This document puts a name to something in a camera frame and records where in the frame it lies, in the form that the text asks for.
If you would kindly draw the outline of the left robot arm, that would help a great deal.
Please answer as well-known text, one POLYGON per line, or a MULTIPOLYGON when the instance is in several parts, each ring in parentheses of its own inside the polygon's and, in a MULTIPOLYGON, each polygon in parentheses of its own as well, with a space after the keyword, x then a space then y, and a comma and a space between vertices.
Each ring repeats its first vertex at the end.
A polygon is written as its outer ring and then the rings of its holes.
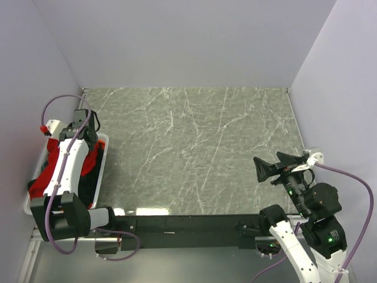
POLYGON ((96 112, 75 110, 69 125, 50 120, 41 131, 49 139, 39 176, 28 183, 29 207, 44 241, 87 236, 97 229, 105 237, 118 229, 111 207, 96 208, 107 143, 98 138, 96 112))

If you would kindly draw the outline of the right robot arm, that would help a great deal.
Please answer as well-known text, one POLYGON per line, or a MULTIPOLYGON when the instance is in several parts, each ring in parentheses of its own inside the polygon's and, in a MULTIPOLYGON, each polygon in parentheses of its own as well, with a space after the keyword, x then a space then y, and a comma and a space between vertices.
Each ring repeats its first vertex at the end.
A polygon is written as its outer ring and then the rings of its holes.
POLYGON ((299 225, 313 257, 309 257, 299 242, 279 205, 260 211, 259 230, 272 235, 292 264, 300 282, 349 282, 349 272, 343 267, 347 256, 345 231, 335 215, 342 209, 338 190, 327 183, 315 185, 305 181, 305 172, 323 164, 319 149, 306 149, 301 156, 277 152, 277 163, 254 157, 258 182, 275 177, 272 185, 282 185, 299 215, 306 219, 299 225))

